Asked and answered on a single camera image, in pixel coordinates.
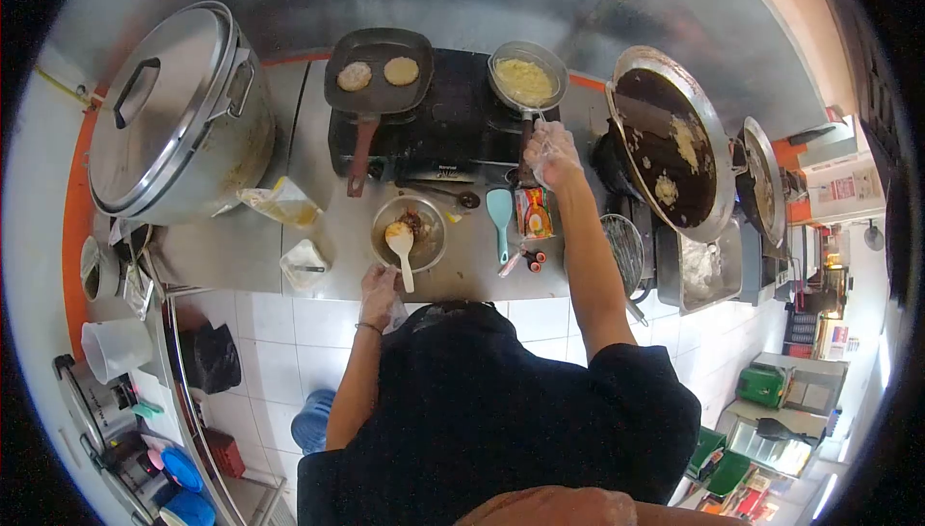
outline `white spoon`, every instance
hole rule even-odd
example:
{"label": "white spoon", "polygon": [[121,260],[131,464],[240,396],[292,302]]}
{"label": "white spoon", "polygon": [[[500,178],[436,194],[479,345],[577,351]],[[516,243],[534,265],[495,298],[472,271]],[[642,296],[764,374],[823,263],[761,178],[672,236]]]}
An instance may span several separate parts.
{"label": "white spoon", "polygon": [[401,259],[401,280],[404,281],[405,291],[414,293],[414,278],[410,274],[408,263],[408,253],[414,245],[414,233],[411,232],[408,223],[396,221],[386,227],[386,243]]}

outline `bracelet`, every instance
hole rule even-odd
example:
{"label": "bracelet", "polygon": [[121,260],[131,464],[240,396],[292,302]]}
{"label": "bracelet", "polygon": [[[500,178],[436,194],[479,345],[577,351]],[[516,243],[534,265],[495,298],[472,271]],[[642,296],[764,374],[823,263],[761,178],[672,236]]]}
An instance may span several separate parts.
{"label": "bracelet", "polygon": [[360,329],[361,327],[368,327],[372,330],[375,330],[379,335],[382,335],[382,330],[373,324],[367,324],[365,322],[360,322],[359,324],[354,324],[353,327],[356,327],[357,329]]}

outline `stainless steel wall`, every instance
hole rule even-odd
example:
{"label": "stainless steel wall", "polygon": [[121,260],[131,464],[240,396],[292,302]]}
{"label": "stainless steel wall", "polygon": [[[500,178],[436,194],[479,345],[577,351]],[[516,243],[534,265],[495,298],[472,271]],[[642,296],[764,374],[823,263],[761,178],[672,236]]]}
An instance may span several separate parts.
{"label": "stainless steel wall", "polygon": [[[68,0],[51,39],[107,81],[159,20],[196,0]],[[664,50],[706,90],[727,132],[754,116],[772,139],[825,120],[799,55],[762,0],[222,0],[262,58],[332,46],[362,26],[403,26],[434,46],[491,52],[539,42],[607,78],[633,44]]]}

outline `gloved hand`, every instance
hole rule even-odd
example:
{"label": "gloved hand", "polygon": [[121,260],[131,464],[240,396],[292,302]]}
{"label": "gloved hand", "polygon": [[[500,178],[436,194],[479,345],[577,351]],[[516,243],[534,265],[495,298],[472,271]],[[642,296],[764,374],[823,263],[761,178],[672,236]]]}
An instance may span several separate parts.
{"label": "gloved hand", "polygon": [[527,142],[524,160],[533,169],[540,185],[555,190],[556,185],[575,171],[583,171],[572,133],[559,121],[537,121],[533,137]]}
{"label": "gloved hand", "polygon": [[363,290],[360,323],[370,324],[380,332],[386,330],[395,304],[401,303],[398,294],[401,281],[398,276],[399,270],[394,265],[384,267],[373,263],[369,266],[360,284]]}

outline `blue spatula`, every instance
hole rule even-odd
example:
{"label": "blue spatula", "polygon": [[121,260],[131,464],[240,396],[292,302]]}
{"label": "blue spatula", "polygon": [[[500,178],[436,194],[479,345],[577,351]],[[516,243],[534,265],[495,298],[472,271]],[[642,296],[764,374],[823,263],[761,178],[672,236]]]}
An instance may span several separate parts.
{"label": "blue spatula", "polygon": [[508,222],[514,214],[515,202],[508,189],[493,188],[485,196],[485,204],[498,230],[498,261],[503,265],[508,262]]}

